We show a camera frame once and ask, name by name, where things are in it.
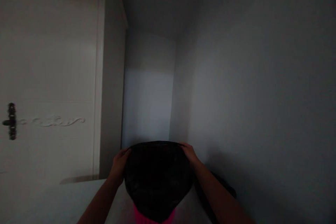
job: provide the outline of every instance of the decorative carving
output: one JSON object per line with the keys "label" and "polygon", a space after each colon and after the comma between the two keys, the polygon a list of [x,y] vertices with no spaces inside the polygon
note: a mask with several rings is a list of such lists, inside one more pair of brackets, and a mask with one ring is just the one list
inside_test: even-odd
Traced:
{"label": "decorative carving", "polygon": [[[35,126],[39,126],[39,127],[50,127],[50,126],[64,127],[64,126],[72,125],[75,122],[84,123],[85,119],[78,117],[78,118],[70,118],[67,121],[63,121],[62,117],[58,115],[49,115],[45,119],[36,117],[31,120],[32,124],[34,124]],[[25,125],[28,123],[28,121],[26,119],[21,119],[19,120],[19,123]]]}

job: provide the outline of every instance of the white door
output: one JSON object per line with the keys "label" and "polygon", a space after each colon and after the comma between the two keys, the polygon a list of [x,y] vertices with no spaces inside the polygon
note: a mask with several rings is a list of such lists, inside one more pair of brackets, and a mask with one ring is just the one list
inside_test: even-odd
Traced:
{"label": "white door", "polygon": [[104,0],[0,0],[0,6],[0,120],[8,118],[9,102],[17,119],[15,140],[0,125],[3,223],[46,188],[91,177],[99,165],[94,129]]}

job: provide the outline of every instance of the pink object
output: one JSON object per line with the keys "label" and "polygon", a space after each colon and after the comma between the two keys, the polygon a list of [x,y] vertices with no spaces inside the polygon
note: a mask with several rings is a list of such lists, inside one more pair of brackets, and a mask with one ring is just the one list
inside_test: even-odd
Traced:
{"label": "pink object", "polygon": [[[142,215],[137,210],[137,207],[135,205],[134,205],[134,212],[135,212],[136,224],[158,224],[157,222],[152,221],[152,220],[148,219],[147,217],[145,217],[144,215]],[[172,224],[173,218],[174,218],[174,214],[175,214],[175,209],[172,211],[172,213],[170,214],[170,216],[168,217],[168,219],[165,220],[164,222],[162,222],[162,224]]]}

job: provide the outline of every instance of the black bag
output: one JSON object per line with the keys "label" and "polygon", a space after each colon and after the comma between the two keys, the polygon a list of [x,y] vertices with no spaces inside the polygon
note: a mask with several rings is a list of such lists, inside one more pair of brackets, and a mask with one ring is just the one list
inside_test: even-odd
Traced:
{"label": "black bag", "polygon": [[144,142],[130,148],[126,190],[141,214],[162,223],[192,187],[189,161],[176,142]]}

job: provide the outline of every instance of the door lever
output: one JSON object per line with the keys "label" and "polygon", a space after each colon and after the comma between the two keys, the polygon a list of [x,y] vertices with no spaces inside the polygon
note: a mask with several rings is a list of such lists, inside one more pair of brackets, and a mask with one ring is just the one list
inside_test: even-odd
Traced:
{"label": "door lever", "polygon": [[9,120],[3,121],[2,125],[9,127],[9,139],[15,140],[16,139],[16,110],[15,104],[9,103],[8,104],[8,118]]}

